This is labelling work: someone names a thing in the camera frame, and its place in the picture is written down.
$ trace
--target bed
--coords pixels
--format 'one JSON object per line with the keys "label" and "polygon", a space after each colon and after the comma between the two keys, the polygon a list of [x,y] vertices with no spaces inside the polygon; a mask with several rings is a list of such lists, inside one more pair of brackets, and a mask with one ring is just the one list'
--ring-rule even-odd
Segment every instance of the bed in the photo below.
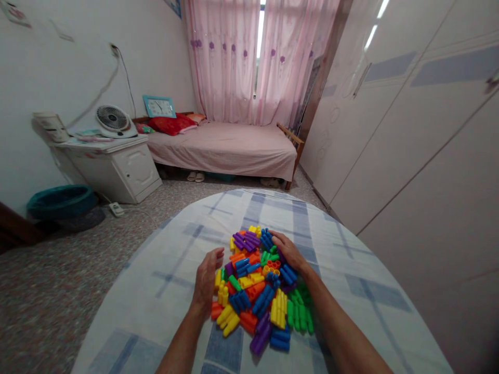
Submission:
{"label": "bed", "polygon": [[[136,118],[145,123],[148,117]],[[281,124],[249,126],[209,122],[186,134],[149,134],[148,147],[154,162],[192,170],[251,176],[274,177],[287,181],[293,175],[304,142]]]}

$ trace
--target plaid tablecloth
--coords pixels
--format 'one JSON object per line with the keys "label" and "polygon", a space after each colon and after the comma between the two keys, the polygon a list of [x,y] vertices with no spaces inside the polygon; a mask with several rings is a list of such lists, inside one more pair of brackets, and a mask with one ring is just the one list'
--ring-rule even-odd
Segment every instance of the plaid tablecloth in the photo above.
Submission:
{"label": "plaid tablecloth", "polygon": [[[233,190],[196,203],[165,221],[137,250],[106,295],[73,372],[153,373],[192,298],[206,252],[225,246],[250,225],[294,241],[343,309],[395,373],[452,372],[416,308],[390,272],[332,217],[287,194]],[[260,360],[239,327],[224,339],[207,321],[193,373],[276,373],[335,370],[320,334],[292,333],[291,350],[267,348]]]}

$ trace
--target speckled floor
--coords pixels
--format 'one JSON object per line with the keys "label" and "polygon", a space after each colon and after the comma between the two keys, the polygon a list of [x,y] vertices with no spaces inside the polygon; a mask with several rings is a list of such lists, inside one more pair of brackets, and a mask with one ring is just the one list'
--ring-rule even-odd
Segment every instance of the speckled floor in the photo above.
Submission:
{"label": "speckled floor", "polygon": [[[163,185],[140,205],[161,223],[204,197],[238,188],[263,188],[256,178],[232,183],[183,175]],[[325,210],[299,168],[291,195]],[[30,248],[0,256],[2,332],[0,372],[70,372],[85,334],[123,265],[155,229],[139,211],[106,219],[78,234],[58,234]]]}

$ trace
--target electric fan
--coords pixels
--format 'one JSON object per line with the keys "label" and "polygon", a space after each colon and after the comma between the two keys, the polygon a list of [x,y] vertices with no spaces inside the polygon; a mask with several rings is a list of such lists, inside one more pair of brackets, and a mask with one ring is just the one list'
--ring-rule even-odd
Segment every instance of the electric fan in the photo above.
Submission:
{"label": "electric fan", "polygon": [[131,138],[137,136],[137,129],[132,119],[120,108],[113,105],[102,105],[97,108],[97,121],[100,132],[107,138]]}

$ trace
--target curtain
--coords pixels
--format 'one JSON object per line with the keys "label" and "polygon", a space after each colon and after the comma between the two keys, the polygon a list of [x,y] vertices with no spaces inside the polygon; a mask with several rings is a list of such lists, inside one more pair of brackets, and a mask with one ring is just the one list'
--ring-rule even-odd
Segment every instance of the curtain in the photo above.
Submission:
{"label": "curtain", "polygon": [[295,123],[315,58],[324,53],[339,0],[267,0],[254,123]]}
{"label": "curtain", "polygon": [[186,0],[198,111],[212,121],[252,121],[259,0]]}

